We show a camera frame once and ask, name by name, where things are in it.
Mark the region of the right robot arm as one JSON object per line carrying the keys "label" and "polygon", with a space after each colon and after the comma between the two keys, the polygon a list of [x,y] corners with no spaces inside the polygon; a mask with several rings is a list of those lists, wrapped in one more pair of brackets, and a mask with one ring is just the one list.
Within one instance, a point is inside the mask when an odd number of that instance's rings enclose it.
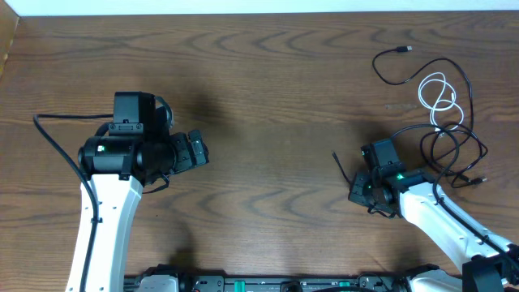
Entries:
{"label": "right robot arm", "polygon": [[390,139],[361,148],[367,172],[350,184],[349,201],[370,214],[403,218],[456,265],[460,277],[425,265],[392,283],[394,291],[503,291],[518,283],[518,246],[456,205],[424,170],[407,170]]}

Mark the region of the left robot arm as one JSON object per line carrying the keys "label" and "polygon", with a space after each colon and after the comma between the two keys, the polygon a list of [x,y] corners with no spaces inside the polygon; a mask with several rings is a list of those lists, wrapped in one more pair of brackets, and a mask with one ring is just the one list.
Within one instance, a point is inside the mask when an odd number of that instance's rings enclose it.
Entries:
{"label": "left robot arm", "polygon": [[135,212],[144,187],[206,165],[199,131],[171,134],[162,97],[116,92],[114,113],[78,151],[83,176],[79,232],[68,291],[120,291]]}

